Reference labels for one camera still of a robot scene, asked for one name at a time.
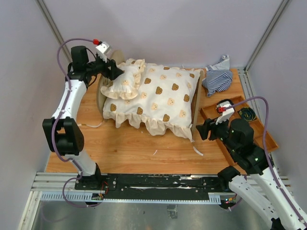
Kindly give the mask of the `wooden striped pet bed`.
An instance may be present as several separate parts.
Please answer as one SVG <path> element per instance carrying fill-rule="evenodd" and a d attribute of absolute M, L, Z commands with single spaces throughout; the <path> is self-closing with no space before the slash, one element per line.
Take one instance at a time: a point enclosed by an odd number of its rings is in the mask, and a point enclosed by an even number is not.
<path fill-rule="evenodd" d="M 107 80 L 103 80 L 104 82 L 105 82 L 105 85 L 108 85 L 111 81 L 107 81 Z M 199 97 L 199 91 L 200 91 L 200 88 L 201 88 L 201 80 L 200 80 L 200 84 L 199 84 L 199 89 L 198 89 L 198 94 L 197 94 L 197 96 L 196 97 L 194 97 L 193 98 L 193 108 L 194 109 L 196 109 L 197 110 L 197 113 L 198 113 L 198 108 L 199 108 L 199 99 L 200 99 L 200 97 Z"/>

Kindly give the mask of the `small bear print pillow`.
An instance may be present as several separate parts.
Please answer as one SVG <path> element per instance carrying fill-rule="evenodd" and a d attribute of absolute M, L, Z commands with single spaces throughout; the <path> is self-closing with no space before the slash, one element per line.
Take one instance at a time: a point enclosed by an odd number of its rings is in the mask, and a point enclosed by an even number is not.
<path fill-rule="evenodd" d="M 139 94 L 141 76 L 146 68 L 144 59 L 128 59 L 117 67 L 123 71 L 115 80 L 108 85 L 101 86 L 100 92 L 111 99 L 130 100 Z"/>

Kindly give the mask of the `large bear print cushion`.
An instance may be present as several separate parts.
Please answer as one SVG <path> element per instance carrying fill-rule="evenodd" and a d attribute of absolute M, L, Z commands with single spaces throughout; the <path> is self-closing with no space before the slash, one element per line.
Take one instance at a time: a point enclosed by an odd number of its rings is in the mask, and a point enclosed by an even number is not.
<path fill-rule="evenodd" d="M 152 136 L 170 130 L 177 137 L 193 141 L 197 110 L 192 101 L 203 75 L 202 69 L 147 64 L 135 98 L 111 96 L 100 80 L 97 107 L 102 118 L 113 119 L 117 128 L 127 121 L 136 129 L 144 124 Z"/>

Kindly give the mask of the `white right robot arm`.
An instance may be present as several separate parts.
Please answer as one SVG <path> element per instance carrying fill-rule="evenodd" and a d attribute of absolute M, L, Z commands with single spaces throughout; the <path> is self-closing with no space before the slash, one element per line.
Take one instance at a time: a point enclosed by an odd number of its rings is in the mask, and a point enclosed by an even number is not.
<path fill-rule="evenodd" d="M 305 230 L 307 215 L 286 189 L 264 149 L 254 143 L 254 130 L 243 119 L 217 124 L 206 119 L 196 126 L 201 139 L 219 139 L 232 159 L 262 189 L 255 190 L 233 166 L 218 173 L 217 185 L 224 192 L 238 194 L 272 230 Z"/>

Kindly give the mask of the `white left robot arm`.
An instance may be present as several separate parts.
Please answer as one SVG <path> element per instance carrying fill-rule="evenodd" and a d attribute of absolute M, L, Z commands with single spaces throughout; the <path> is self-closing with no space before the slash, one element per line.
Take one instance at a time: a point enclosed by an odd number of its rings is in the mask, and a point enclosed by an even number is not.
<path fill-rule="evenodd" d="M 71 162 L 78 171 L 76 190 L 100 190 L 104 185 L 99 166 L 84 150 L 84 136 L 76 123 L 81 100 L 92 77 L 101 75 L 111 81 L 123 73 L 117 65 L 124 62 L 120 50 L 106 57 L 104 44 L 98 46 L 95 60 L 90 61 L 85 46 L 71 48 L 72 62 L 65 71 L 65 89 L 58 108 L 42 126 L 50 150 L 62 162 Z"/>

